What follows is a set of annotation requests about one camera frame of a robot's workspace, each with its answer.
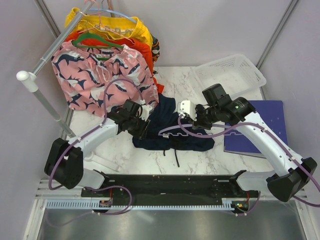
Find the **translucent lilac hanger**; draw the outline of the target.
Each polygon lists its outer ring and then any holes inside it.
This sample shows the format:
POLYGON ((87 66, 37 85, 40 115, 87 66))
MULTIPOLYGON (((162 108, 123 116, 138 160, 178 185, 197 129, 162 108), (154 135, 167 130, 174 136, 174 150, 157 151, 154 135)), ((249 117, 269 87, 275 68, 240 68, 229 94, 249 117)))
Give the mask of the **translucent lilac hanger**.
POLYGON ((164 138, 168 138, 169 135, 174 136, 174 137, 187 137, 187 136, 192 136, 196 138, 201 138, 201 139, 212 139, 220 136, 242 136, 243 134, 237 131, 235 128, 232 128, 230 125, 221 125, 221 124, 212 124, 212 127, 214 128, 224 128, 225 130, 216 134, 208 133, 208 134, 201 134, 201 133, 193 133, 188 130, 183 130, 179 125, 175 126, 170 126, 167 128, 164 128, 158 132, 159 136, 162 136, 164 138), (182 130, 181 132, 178 133, 172 133, 173 130, 182 130))

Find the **navy blue shorts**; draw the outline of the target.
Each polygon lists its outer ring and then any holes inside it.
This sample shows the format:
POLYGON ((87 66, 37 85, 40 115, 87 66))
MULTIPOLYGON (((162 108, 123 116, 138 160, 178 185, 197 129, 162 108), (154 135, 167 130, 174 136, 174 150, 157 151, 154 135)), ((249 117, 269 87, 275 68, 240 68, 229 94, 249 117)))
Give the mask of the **navy blue shorts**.
POLYGON ((197 138, 185 133, 178 125, 176 100, 158 95, 159 103, 149 116, 150 123, 143 139, 132 138, 135 148, 148 151, 177 151, 205 152, 215 145, 213 138, 197 138))

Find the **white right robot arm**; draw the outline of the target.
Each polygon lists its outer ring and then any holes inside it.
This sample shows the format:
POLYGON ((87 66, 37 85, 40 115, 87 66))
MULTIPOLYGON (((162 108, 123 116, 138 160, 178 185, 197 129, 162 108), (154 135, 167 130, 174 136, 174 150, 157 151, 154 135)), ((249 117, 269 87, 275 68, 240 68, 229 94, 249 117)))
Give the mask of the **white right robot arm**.
POLYGON ((208 107, 200 104, 193 107, 193 128, 209 130, 216 122, 229 125, 222 134, 237 130, 244 135, 268 160, 273 170, 268 172, 242 171, 229 184, 229 191, 235 197, 246 191, 269 192, 276 199, 287 202, 296 193, 312 182, 320 184, 313 177, 318 164, 312 158, 303 158, 287 146, 273 131, 256 108, 244 97, 232 99, 223 86, 214 84, 202 91, 208 107))

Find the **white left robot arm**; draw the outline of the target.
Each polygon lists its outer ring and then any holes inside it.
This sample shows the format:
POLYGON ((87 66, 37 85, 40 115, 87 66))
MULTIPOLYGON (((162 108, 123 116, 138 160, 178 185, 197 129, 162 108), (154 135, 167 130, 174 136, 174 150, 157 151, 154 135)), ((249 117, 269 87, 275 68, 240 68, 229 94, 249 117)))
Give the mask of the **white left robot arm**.
POLYGON ((91 153, 99 145, 121 132, 128 132, 135 138, 143 139, 150 124, 149 116, 154 108, 144 101, 136 103, 126 100, 117 111, 106 113, 102 123, 70 140, 56 139, 51 146, 44 172, 49 177, 48 187, 57 181, 61 187, 72 189, 76 186, 92 188, 99 197, 106 196, 110 185, 105 176, 96 169, 87 169, 85 160, 92 160, 91 153))

